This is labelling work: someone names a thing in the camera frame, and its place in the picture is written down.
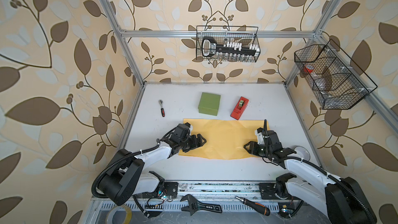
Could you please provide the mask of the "black adjustable wrench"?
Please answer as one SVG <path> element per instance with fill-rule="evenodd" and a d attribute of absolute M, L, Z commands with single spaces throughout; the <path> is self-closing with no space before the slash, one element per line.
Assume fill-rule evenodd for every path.
<path fill-rule="evenodd" d="M 187 194 L 183 196 L 180 202 L 187 201 L 188 205 L 181 208 L 183 212 L 189 212 L 192 216 L 197 211 L 209 211 L 213 213 L 222 214 L 222 207 L 218 204 L 202 203 L 198 201 L 193 195 Z"/>

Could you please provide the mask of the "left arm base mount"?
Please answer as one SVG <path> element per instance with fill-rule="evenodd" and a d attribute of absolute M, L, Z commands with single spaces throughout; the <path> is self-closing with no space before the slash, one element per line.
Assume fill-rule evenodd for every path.
<path fill-rule="evenodd" d="M 164 199 L 164 200 L 172 200 L 176 199 L 178 195 L 178 182 L 164 182 L 161 183 L 153 192 L 144 192 L 137 194 L 138 198 L 142 199 Z"/>

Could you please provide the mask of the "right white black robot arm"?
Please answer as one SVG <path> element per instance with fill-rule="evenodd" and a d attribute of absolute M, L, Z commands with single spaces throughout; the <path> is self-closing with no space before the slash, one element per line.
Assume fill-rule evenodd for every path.
<path fill-rule="evenodd" d="M 256 141 L 244 145 L 251 155 L 279 166 L 287 173 L 262 193 L 281 200 L 298 198 L 322 212 L 333 224 L 375 224 L 377 217 L 359 183 L 327 172 L 295 149 L 284 148 L 275 131 L 259 128 Z"/>

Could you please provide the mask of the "black socket set holder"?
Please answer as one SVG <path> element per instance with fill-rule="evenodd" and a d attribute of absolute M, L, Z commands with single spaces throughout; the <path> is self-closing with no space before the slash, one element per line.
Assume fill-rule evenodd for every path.
<path fill-rule="evenodd" d="M 199 46 L 199 50 L 203 57 L 240 57 L 240 58 L 256 58 L 260 55 L 260 47 L 250 44 L 249 47 L 243 46 L 242 43 L 226 41 L 226 43 L 218 44 L 213 37 L 204 37 Z"/>

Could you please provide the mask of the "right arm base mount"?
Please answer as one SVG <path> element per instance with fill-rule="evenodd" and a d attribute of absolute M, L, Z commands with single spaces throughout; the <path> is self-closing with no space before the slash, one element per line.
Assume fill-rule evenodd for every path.
<path fill-rule="evenodd" d="M 275 182 L 259 183 L 262 200 L 299 200 L 288 193 L 286 183 L 296 178 L 292 173 L 286 173 L 276 178 Z"/>

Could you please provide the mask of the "red tape dispenser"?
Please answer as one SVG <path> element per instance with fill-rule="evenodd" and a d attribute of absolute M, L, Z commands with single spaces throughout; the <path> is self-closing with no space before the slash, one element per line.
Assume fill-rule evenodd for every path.
<path fill-rule="evenodd" d="M 231 113 L 231 117 L 234 118 L 235 120 L 240 120 L 243 112 L 247 108 L 247 105 L 249 103 L 249 100 L 245 97 L 240 97 L 238 100 L 234 110 Z"/>

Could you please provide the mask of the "small red-handled ratchet wrench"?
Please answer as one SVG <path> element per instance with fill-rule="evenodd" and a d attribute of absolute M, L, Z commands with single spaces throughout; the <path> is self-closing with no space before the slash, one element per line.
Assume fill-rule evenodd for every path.
<path fill-rule="evenodd" d="M 162 100 L 159 100 L 159 105 L 160 105 L 161 115 L 162 115 L 162 117 L 165 117 L 165 111 L 164 111 Z"/>

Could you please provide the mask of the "grey tape roll on table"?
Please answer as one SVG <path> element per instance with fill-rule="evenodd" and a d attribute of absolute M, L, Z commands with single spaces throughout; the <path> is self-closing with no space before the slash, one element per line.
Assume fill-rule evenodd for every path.
<path fill-rule="evenodd" d="M 294 151 L 295 151 L 294 155 L 300 159 L 308 160 L 308 161 L 311 159 L 311 155 L 305 147 L 296 146 L 294 148 Z"/>

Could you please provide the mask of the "aluminium front rail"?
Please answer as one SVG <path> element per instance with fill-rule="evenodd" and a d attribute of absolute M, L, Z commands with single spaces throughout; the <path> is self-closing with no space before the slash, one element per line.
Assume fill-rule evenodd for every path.
<path fill-rule="evenodd" d="M 294 197 L 299 195 L 297 190 L 293 189 L 293 179 L 286 183 L 288 193 Z M 145 174 L 138 181 L 120 183 L 118 179 L 104 177 L 95 180 L 91 186 L 91 193 L 97 198 L 109 198 L 117 205 L 124 204 L 134 195 L 153 192 L 161 183 L 166 182 L 163 178 L 158 178 L 153 174 Z M 259 183 L 255 182 L 221 182 L 221 181 L 184 181 L 178 185 L 178 195 L 185 196 L 189 193 L 194 195 L 208 194 L 217 195 L 222 198 L 233 193 L 244 194 L 248 196 L 260 194 Z"/>

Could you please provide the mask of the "yellow orange wrapping paper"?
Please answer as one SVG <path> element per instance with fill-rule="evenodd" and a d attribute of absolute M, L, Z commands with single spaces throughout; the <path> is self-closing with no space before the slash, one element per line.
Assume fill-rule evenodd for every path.
<path fill-rule="evenodd" d="M 180 151 L 180 156 L 205 159 L 234 160 L 250 158 L 245 149 L 250 141 L 256 141 L 255 131 L 262 128 L 263 120 L 210 120 L 185 119 L 193 126 L 193 134 L 201 134 L 206 144 L 189 152 Z"/>

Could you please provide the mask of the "green gift box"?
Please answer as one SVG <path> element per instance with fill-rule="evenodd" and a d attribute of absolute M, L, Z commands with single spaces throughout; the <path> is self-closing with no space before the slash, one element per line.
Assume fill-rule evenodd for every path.
<path fill-rule="evenodd" d="M 203 92 L 198 105 L 200 114 L 217 116 L 221 95 Z"/>

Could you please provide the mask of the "red cap in basket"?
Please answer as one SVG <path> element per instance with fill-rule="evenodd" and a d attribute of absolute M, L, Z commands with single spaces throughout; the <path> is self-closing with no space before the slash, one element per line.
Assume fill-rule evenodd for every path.
<path fill-rule="evenodd" d="M 311 64 L 305 64 L 303 67 L 304 74 L 311 74 L 314 71 L 314 67 Z"/>

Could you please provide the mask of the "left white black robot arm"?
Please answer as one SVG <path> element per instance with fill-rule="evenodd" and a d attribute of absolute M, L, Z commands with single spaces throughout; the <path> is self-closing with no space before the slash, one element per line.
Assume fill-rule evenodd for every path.
<path fill-rule="evenodd" d="M 154 171 L 143 173 L 143 170 L 177 155 L 180 151 L 187 153 L 204 146 L 207 140 L 201 134 L 192 134 L 192 130 L 190 123 L 180 123 L 157 139 L 154 147 L 136 152 L 118 150 L 94 180 L 91 186 L 92 195 L 111 199 L 118 206 L 138 194 L 163 197 L 166 194 L 165 179 Z"/>

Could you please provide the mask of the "clear packing tape roll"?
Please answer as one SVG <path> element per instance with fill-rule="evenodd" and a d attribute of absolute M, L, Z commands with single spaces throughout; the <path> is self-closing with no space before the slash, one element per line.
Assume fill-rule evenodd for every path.
<path fill-rule="evenodd" d="M 132 210 L 126 205 L 113 207 L 105 217 L 106 224 L 129 224 L 132 220 Z"/>

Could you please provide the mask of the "black orange screwdriver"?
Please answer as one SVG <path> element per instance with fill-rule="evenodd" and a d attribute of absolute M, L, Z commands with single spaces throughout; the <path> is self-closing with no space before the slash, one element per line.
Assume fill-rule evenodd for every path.
<path fill-rule="evenodd" d="M 242 204 L 252 208 L 253 210 L 255 210 L 257 213 L 259 213 L 261 215 L 269 216 L 271 213 L 270 209 L 268 207 L 266 207 L 265 205 L 262 205 L 257 202 L 252 202 L 246 198 L 241 198 L 238 196 L 236 196 L 235 198 L 237 200 L 239 200 Z"/>

